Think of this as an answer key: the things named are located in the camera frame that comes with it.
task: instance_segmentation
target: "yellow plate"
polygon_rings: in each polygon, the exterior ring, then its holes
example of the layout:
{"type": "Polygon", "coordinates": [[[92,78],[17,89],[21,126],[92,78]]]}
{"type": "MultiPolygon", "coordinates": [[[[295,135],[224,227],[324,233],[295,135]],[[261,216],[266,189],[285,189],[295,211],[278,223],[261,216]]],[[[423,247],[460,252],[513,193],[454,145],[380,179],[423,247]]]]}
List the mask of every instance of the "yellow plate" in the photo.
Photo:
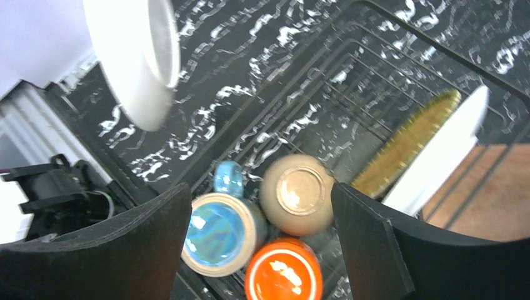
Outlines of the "yellow plate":
{"type": "Polygon", "coordinates": [[[371,198],[381,196],[449,119],[460,100],[455,89],[433,97],[394,133],[351,186],[371,198]]]}

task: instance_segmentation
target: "orange bowl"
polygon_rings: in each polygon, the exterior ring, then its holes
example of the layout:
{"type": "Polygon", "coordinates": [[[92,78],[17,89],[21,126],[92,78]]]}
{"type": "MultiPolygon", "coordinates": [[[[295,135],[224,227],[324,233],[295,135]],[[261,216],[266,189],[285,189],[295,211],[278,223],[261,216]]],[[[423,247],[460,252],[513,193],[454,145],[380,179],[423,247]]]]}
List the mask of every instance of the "orange bowl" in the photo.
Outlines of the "orange bowl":
{"type": "Polygon", "coordinates": [[[320,300],[322,271],[311,248],[285,237],[264,246],[246,271],[248,300],[320,300]]]}

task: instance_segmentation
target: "black dish rack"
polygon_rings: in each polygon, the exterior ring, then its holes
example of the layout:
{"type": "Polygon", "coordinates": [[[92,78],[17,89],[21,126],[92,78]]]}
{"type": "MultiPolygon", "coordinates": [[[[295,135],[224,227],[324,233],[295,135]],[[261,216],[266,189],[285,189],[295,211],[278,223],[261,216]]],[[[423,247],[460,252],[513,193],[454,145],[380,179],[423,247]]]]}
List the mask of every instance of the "black dish rack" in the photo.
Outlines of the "black dish rack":
{"type": "MultiPolygon", "coordinates": [[[[492,105],[478,133],[479,143],[485,146],[504,143],[508,147],[447,222],[445,228],[449,229],[513,145],[530,131],[530,122],[526,122],[512,128],[512,134],[501,132],[500,128],[506,128],[509,120],[494,108],[492,101],[506,99],[508,94],[508,101],[525,108],[530,99],[524,92],[370,1],[344,3],[281,69],[266,79],[267,84],[257,96],[228,121],[177,178],[177,182],[192,183],[193,196],[211,192],[216,163],[232,159],[243,166],[245,196],[258,203],[259,181],[264,171],[277,158],[291,153],[319,158],[339,182],[349,183],[399,125],[433,95],[456,88],[463,98],[468,96],[476,86],[462,86],[451,79],[451,74],[471,73],[491,89],[492,105]],[[385,22],[400,28],[374,33],[376,26],[385,22]],[[444,58],[444,64],[451,62],[450,72],[444,74],[423,63],[422,57],[408,54],[407,49],[389,42],[403,36],[417,39],[415,43],[422,49],[435,49],[434,64],[444,58]]],[[[486,150],[487,147],[476,156],[459,179],[471,171],[486,150]]],[[[427,220],[457,184],[425,216],[427,220]]],[[[271,226],[269,240],[281,234],[271,226]]],[[[335,227],[303,240],[320,260],[323,299],[352,299],[335,227]]],[[[184,266],[181,274],[186,277],[183,282],[195,290],[198,298],[245,299],[244,270],[216,279],[198,276],[184,266]]]]}

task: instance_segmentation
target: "black marble countertop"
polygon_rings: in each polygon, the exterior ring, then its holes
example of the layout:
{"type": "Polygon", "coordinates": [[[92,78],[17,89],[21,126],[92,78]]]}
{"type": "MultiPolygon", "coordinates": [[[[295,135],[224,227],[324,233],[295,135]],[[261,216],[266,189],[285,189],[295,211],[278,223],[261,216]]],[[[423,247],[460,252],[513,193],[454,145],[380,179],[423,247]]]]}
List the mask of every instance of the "black marble countertop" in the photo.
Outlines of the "black marble countertop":
{"type": "MultiPolygon", "coordinates": [[[[378,3],[530,94],[530,1],[378,3]]],[[[66,97],[88,124],[86,130],[103,139],[136,176],[161,192],[266,79],[321,30],[340,5],[339,0],[174,1],[181,39],[180,82],[170,117],[158,132],[141,131],[127,120],[99,66],[66,97]]],[[[442,60],[434,48],[419,43],[414,36],[400,36],[395,24],[370,19],[363,23],[379,34],[397,32],[398,36],[389,36],[394,46],[439,69],[460,88],[472,91],[483,83],[475,73],[442,60]]],[[[391,53],[382,51],[381,55],[391,53]]],[[[417,69],[404,67],[401,71],[423,76],[417,69]]],[[[503,141],[498,136],[506,136],[508,141],[530,119],[524,103],[506,92],[495,94],[490,106],[503,120],[490,126],[498,133],[497,143],[503,141]]]]}

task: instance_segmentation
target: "wooden cutting board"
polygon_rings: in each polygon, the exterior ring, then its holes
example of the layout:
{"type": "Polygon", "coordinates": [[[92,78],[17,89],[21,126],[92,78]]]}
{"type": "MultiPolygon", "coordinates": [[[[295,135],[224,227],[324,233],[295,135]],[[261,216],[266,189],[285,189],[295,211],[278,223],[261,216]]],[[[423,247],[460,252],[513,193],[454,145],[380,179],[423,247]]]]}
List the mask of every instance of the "wooden cutting board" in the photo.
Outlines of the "wooden cutting board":
{"type": "MultiPolygon", "coordinates": [[[[430,215],[481,151],[485,149],[486,152],[432,218],[426,221],[443,228],[506,148],[505,145],[476,146],[427,203],[423,210],[424,217],[430,215]]],[[[513,147],[449,230],[494,241],[530,238],[530,144],[517,144],[513,147]]]]}

